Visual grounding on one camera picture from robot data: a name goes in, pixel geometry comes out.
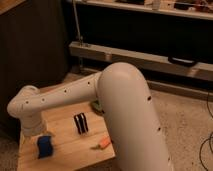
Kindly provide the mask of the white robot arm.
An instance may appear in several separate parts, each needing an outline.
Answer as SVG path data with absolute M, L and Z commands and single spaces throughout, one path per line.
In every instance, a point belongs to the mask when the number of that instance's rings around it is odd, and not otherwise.
M 95 100 L 104 112 L 121 171 L 174 171 L 147 81 L 129 63 L 111 64 L 45 93 L 27 85 L 11 99 L 7 111 L 31 137 L 47 130 L 42 111 Z

